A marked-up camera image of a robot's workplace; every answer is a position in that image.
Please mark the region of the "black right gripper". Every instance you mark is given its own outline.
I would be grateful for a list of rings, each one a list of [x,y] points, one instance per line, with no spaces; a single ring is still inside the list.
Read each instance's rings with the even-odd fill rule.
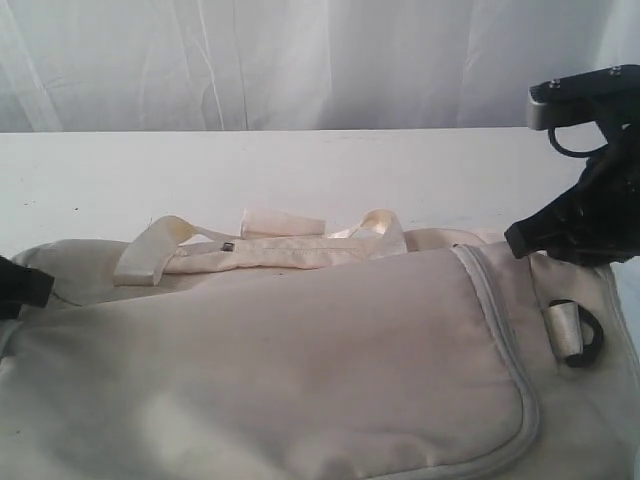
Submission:
[[[597,267],[639,255],[639,126],[628,126],[587,161],[576,184],[505,240],[516,259],[546,251],[557,260]]]

